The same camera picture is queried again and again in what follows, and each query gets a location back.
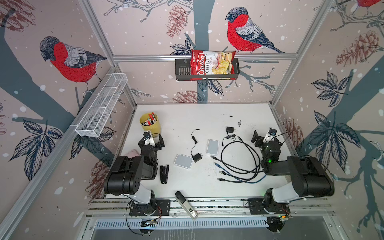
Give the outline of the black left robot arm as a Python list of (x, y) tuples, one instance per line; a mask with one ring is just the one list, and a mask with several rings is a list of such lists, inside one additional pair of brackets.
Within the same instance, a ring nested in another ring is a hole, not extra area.
[(104, 182), (104, 192), (130, 199), (130, 216), (161, 216), (153, 190), (147, 189), (142, 180), (154, 180), (158, 173), (158, 151), (165, 147), (161, 134), (144, 132), (139, 141), (138, 156), (116, 158)]

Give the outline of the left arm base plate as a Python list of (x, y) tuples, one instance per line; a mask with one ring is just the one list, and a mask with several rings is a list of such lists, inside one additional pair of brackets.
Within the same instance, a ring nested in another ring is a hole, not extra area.
[(146, 205), (139, 205), (133, 203), (129, 210), (130, 217), (160, 217), (168, 216), (170, 214), (170, 200), (158, 200), (151, 201)]

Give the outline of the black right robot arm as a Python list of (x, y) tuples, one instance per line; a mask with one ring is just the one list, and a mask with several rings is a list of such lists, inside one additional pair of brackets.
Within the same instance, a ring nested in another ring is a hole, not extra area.
[(322, 163), (315, 157), (288, 156), (280, 161), (283, 145), (276, 138), (276, 129), (270, 128), (265, 137), (254, 131), (251, 142), (260, 148), (261, 169), (267, 176), (289, 176), (291, 181), (281, 187), (268, 189), (264, 195), (263, 208), (268, 214), (288, 214), (288, 204), (307, 197), (331, 197), (335, 185)]

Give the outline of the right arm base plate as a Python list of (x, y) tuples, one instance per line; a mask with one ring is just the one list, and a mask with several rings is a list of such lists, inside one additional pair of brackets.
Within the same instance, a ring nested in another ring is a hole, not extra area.
[(270, 203), (264, 199), (249, 199), (245, 203), (245, 207), (250, 210), (251, 215), (290, 215), (291, 211), (288, 204), (281, 204), (271, 201)]

